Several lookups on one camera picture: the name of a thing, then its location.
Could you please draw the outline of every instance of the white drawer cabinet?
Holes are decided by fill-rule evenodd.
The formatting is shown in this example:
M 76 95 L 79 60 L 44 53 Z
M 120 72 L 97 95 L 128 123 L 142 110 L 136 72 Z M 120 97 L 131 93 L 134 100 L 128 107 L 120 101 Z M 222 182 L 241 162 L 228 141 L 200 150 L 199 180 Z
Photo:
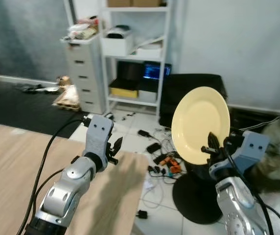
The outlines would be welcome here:
M 69 76 L 76 86 L 80 107 L 85 112 L 102 114 L 105 94 L 101 71 L 98 36 L 88 40 L 61 40 L 69 67 Z

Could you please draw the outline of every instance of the white shelf unit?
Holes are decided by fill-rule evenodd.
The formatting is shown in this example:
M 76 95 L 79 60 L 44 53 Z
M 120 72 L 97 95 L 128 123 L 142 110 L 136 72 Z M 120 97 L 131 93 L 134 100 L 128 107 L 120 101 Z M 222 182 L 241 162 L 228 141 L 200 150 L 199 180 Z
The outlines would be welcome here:
M 113 107 L 114 105 L 110 105 L 110 102 L 122 102 L 122 103 L 129 103 L 129 104 L 137 104 L 137 105 L 144 105 L 144 106 L 150 106 L 150 107 L 156 107 L 156 117 L 158 119 L 159 113 L 160 113 L 160 102 L 161 102 L 161 96 L 162 96 L 162 86 L 163 86 L 163 76 L 164 76 L 164 69 L 165 69 L 165 58 L 166 58 L 166 52 L 167 52 L 167 39 L 168 39 L 168 33 L 169 33 L 169 26 L 170 26 L 170 17 L 171 17 L 171 7 L 172 7 L 172 0 L 167 1 L 167 6 L 165 7 L 104 7 L 102 6 L 102 1 L 99 1 L 99 17 L 100 19 L 103 19 L 103 13 L 108 13 L 110 19 L 112 18 L 112 14 L 115 14 L 116 12 L 122 12 L 124 14 L 128 14 L 131 12 L 130 17 L 132 17 L 133 12 L 143 12 L 148 14 L 148 17 L 150 16 L 150 13 L 154 12 L 162 12 L 165 14 L 165 20 L 164 20 L 164 28 L 163 28 L 163 48 L 162 48 L 162 54 L 160 58 L 145 58 L 145 57 L 139 57 L 136 55 L 128 55 L 128 56 L 108 56 L 104 55 L 102 52 L 102 69 L 103 69 L 103 79 L 104 79 L 104 90 L 105 90 L 105 96 L 106 96 L 106 109 L 109 112 L 110 107 Z M 100 31 L 100 40 L 104 34 L 105 29 L 103 29 L 102 24 L 99 24 L 99 31 Z M 142 101 L 139 98 L 127 98 L 127 97 L 121 97 L 112 95 L 109 93 L 109 83 L 115 79 L 115 77 L 112 77 L 111 79 L 108 78 L 107 73 L 107 64 L 106 60 L 107 58 L 113 59 L 111 61 L 111 69 L 112 69 L 112 75 L 116 75 L 116 63 L 115 60 L 131 60 L 131 61 L 153 61 L 153 62 L 159 62 L 160 63 L 160 75 L 159 75 L 159 84 L 158 84 L 158 91 L 157 91 L 157 100 L 155 102 L 146 102 Z

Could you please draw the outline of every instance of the computer monitor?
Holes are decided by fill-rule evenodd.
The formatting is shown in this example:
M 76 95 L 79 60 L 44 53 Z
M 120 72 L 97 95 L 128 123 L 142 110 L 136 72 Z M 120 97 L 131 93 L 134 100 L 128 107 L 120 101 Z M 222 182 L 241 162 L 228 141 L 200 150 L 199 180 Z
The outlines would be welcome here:
M 170 75 L 171 64 L 165 64 L 164 76 Z M 143 78 L 151 80 L 159 80 L 160 78 L 160 63 L 144 62 Z

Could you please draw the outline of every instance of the robotic arm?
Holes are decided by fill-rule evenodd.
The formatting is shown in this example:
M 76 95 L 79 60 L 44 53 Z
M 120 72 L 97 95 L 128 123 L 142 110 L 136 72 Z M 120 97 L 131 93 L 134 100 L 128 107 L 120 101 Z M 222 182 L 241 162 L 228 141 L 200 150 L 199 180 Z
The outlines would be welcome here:
M 79 200 L 90 186 L 97 172 L 103 171 L 108 162 L 117 164 L 113 156 L 119 151 L 122 138 L 111 149 L 108 139 L 113 122 L 94 115 L 87 130 L 86 148 L 82 157 L 66 167 L 47 192 L 39 210 L 26 227 L 25 235 L 63 235 L 70 225 Z
M 226 147 L 219 148 L 217 137 L 209 134 L 209 147 L 201 151 L 209 153 L 210 176 L 217 181 L 217 202 L 224 215 L 226 231 L 229 235 L 266 235 L 267 226 L 257 213 L 257 204 L 247 186 L 237 177 L 228 157 Z M 255 132 L 246 131 L 242 136 L 230 135 L 224 145 L 235 148 L 231 158 L 243 174 L 259 162 L 268 145 L 269 138 Z

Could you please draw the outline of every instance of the black floor mat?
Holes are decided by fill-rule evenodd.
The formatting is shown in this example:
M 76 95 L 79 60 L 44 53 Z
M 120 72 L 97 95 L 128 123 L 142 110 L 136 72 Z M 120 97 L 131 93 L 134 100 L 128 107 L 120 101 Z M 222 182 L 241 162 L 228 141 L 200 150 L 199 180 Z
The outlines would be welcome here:
M 0 82 L 0 124 L 52 135 L 66 121 L 83 116 L 52 106 L 58 94 L 25 94 L 13 85 Z M 69 138 L 78 125 L 69 125 L 58 136 Z

